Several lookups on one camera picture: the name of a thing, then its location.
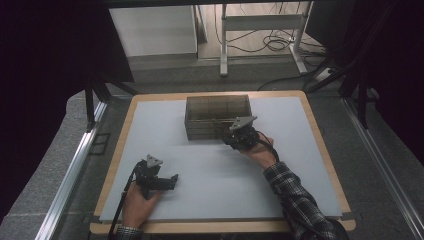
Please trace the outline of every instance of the gray floor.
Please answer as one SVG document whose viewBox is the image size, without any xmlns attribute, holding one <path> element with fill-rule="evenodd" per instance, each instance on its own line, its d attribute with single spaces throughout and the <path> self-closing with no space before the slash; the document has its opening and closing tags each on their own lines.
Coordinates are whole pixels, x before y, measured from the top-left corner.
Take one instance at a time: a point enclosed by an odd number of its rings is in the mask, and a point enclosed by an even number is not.
<svg viewBox="0 0 424 240">
<path fill-rule="evenodd" d="M 298 75 L 290 57 L 272 61 L 232 60 L 229 76 L 224 79 L 219 77 L 219 67 L 214 61 L 196 62 L 190 66 L 175 64 L 173 67 L 160 63 L 131 64 L 136 83 L 130 86 L 143 93 L 255 91 L 267 81 Z M 267 85 L 264 90 L 301 89 L 303 84 L 303 78 L 282 80 Z M 339 82 L 335 82 L 308 95 L 308 99 L 355 215 L 357 227 L 349 233 L 351 239 L 415 239 L 337 96 L 338 86 Z M 114 95 L 126 97 L 115 97 L 108 103 L 98 132 L 100 137 L 109 136 L 105 152 L 102 153 L 101 145 L 91 149 L 92 154 L 75 184 L 54 239 L 87 239 L 89 234 L 89 224 L 129 106 L 128 95 L 114 87 L 110 86 L 110 89 Z M 399 182 L 423 215 L 422 165 L 384 123 L 372 104 L 368 105 L 368 123 Z M 34 239 L 85 127 L 85 96 L 80 93 L 69 100 L 62 127 L 39 169 L 1 225 L 0 239 Z M 90 239 L 105 237 L 91 235 Z"/>
</svg>

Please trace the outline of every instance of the white board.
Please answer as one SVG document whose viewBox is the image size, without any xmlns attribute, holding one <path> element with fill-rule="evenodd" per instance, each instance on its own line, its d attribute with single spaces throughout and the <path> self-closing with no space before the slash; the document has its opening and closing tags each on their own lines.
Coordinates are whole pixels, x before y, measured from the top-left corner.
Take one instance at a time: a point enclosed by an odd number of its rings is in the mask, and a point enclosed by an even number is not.
<svg viewBox="0 0 424 240">
<path fill-rule="evenodd" d="M 297 97 L 250 99 L 253 126 L 274 138 L 280 159 L 302 180 L 326 216 L 341 208 L 301 101 Z M 281 207 L 262 169 L 221 140 L 188 141 L 186 101 L 139 102 L 115 181 L 100 220 L 112 220 L 135 164 L 147 154 L 162 160 L 159 177 L 179 174 L 149 220 L 281 218 Z"/>
</svg>

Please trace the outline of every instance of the black curtain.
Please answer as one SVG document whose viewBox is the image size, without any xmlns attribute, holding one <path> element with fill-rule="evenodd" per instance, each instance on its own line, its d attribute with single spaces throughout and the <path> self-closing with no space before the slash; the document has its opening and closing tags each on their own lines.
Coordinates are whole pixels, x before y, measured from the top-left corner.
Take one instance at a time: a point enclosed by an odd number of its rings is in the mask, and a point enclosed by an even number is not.
<svg viewBox="0 0 424 240">
<path fill-rule="evenodd" d="M 377 110 L 424 164 L 423 30 L 424 1 L 398 1 L 365 66 Z"/>
<path fill-rule="evenodd" d="M 67 100 L 95 73 L 133 79 L 102 2 L 3 1 L 0 32 L 1 219 L 50 146 Z"/>
</svg>

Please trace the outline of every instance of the checkered shirt sleeve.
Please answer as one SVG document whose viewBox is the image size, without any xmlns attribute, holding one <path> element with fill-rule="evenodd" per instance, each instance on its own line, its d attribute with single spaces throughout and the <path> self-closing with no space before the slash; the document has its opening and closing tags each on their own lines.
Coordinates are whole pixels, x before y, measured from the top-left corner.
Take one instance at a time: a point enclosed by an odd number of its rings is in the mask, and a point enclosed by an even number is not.
<svg viewBox="0 0 424 240">
<path fill-rule="evenodd" d="M 300 183 L 300 179 L 282 162 L 264 171 L 264 176 L 278 196 L 295 239 L 318 239 L 309 234 L 299 220 L 320 232 L 328 240 L 337 239 L 333 225 L 318 209 L 315 199 Z"/>
</svg>

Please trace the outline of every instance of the plaid sleeve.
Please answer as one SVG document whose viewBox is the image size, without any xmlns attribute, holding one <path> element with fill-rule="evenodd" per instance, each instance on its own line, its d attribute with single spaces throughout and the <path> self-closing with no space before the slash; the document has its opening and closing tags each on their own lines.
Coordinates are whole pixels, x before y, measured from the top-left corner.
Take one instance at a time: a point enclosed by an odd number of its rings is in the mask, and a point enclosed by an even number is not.
<svg viewBox="0 0 424 240">
<path fill-rule="evenodd" d="M 116 230 L 115 240 L 141 240 L 143 231 L 138 228 L 119 226 Z"/>
<path fill-rule="evenodd" d="M 264 171 L 264 176 L 280 200 L 295 239 L 315 239 L 313 236 L 306 236 L 308 229 L 302 223 L 315 229 L 326 239 L 337 239 L 333 225 L 325 219 L 315 199 L 303 188 L 299 177 L 286 164 L 276 163 Z"/>
</svg>

